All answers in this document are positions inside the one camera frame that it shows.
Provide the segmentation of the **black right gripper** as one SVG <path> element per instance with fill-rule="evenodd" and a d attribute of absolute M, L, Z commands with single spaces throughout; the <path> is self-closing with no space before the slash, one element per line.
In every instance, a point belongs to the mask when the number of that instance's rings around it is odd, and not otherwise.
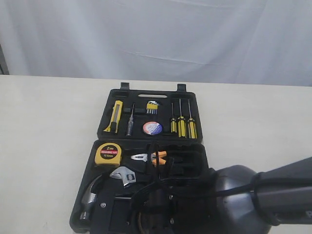
<path fill-rule="evenodd" d="M 207 199 L 192 187 L 173 194 L 156 189 L 142 194 L 136 187 L 100 190 L 92 216 L 92 234 L 213 234 Z"/>

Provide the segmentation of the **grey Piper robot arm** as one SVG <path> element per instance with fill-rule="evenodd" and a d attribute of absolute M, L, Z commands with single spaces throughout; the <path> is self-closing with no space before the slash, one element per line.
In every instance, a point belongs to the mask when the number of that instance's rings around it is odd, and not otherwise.
<path fill-rule="evenodd" d="M 98 195 L 92 234 L 267 234 L 312 222 L 312 160 L 259 172 L 242 165 L 204 168 L 197 177 L 160 176 L 124 189 L 108 180 Z"/>

